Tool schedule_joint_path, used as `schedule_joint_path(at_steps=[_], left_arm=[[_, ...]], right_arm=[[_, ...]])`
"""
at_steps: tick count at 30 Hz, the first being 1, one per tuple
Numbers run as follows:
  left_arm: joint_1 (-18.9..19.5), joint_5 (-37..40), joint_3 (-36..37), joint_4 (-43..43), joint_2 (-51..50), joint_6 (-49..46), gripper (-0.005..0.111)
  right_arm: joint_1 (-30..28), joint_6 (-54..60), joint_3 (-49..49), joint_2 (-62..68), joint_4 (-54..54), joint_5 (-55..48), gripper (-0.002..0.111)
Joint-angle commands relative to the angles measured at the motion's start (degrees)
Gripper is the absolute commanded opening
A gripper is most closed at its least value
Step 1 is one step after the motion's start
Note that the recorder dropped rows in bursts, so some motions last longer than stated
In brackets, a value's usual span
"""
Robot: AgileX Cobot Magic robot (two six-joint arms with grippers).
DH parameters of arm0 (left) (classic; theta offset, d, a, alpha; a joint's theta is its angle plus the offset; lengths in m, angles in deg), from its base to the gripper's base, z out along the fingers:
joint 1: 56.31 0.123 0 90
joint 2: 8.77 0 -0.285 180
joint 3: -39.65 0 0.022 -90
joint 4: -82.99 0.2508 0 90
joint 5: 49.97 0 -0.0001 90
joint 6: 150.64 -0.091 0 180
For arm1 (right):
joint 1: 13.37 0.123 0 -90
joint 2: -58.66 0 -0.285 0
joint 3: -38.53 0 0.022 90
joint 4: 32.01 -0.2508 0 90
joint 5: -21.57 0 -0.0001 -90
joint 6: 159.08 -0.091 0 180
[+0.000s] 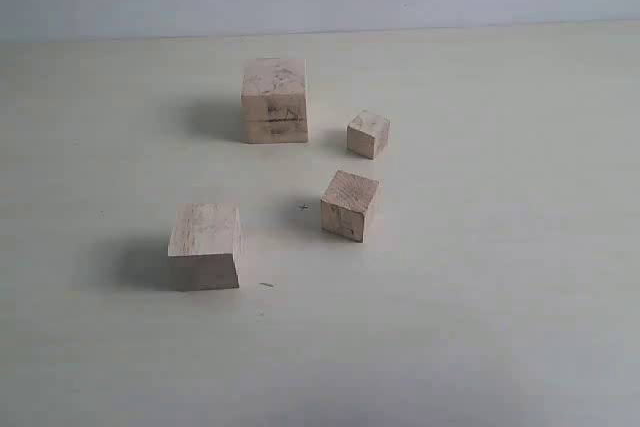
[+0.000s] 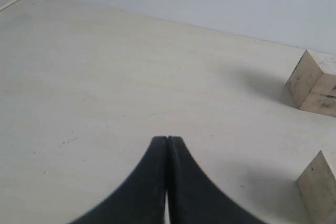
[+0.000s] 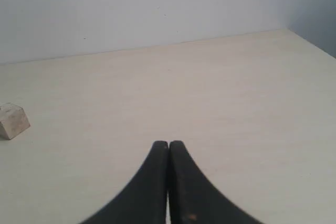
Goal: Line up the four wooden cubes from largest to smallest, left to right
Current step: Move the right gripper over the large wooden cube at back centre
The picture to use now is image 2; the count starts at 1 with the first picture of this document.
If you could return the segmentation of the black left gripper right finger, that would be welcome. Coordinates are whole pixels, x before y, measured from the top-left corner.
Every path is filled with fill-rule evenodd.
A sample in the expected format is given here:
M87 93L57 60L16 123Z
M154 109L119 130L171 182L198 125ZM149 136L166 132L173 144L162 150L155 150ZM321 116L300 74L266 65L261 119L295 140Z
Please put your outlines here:
M262 223L207 177L178 136L168 137L166 188L170 223Z

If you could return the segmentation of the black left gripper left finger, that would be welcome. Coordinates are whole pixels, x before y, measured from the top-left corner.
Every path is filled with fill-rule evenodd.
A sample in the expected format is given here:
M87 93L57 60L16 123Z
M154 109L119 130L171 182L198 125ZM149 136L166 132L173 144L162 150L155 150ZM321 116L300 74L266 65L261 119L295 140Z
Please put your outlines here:
M154 137L124 182L72 223L164 223L167 137Z

